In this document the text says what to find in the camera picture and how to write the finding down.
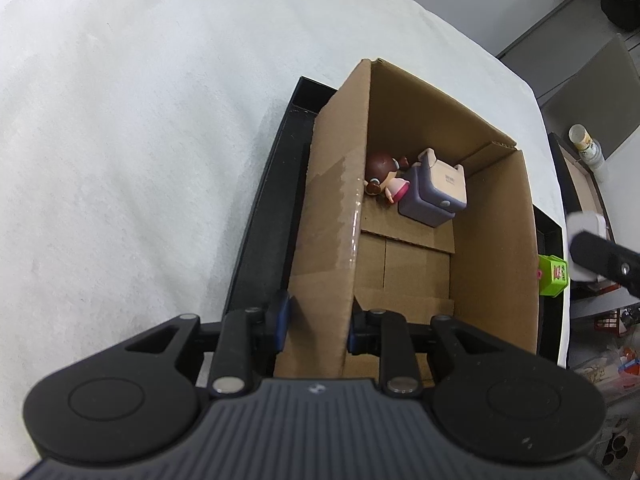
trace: black tray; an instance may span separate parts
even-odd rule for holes
[[[314,120],[335,89],[301,77],[285,111],[249,216],[225,312],[268,304],[286,289],[296,248]],[[538,252],[562,256],[562,230],[535,209]],[[558,360],[562,294],[540,297],[538,353]]]

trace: green toy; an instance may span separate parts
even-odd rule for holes
[[[540,296],[556,297],[569,285],[567,262],[557,256],[538,255]]]

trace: white table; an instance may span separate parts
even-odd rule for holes
[[[410,0],[0,0],[0,28],[0,478],[36,458],[20,406],[44,375],[219,318],[300,75],[382,57],[437,86],[517,141],[564,226],[529,87]]]

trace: toy figurine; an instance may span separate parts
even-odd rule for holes
[[[398,202],[409,189],[409,182],[396,175],[408,168],[405,156],[398,161],[388,153],[371,153],[364,168],[365,193],[377,195],[384,191],[391,204]]]

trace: cardboard box wall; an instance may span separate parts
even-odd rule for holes
[[[435,229],[364,196],[367,152],[414,162],[426,147],[466,176],[467,208]],[[289,281],[295,302],[275,374],[372,375],[370,356],[350,356],[345,368],[354,294],[366,310],[388,308],[410,322],[453,313],[535,351],[537,267],[515,142],[433,86],[364,59],[316,118]]]

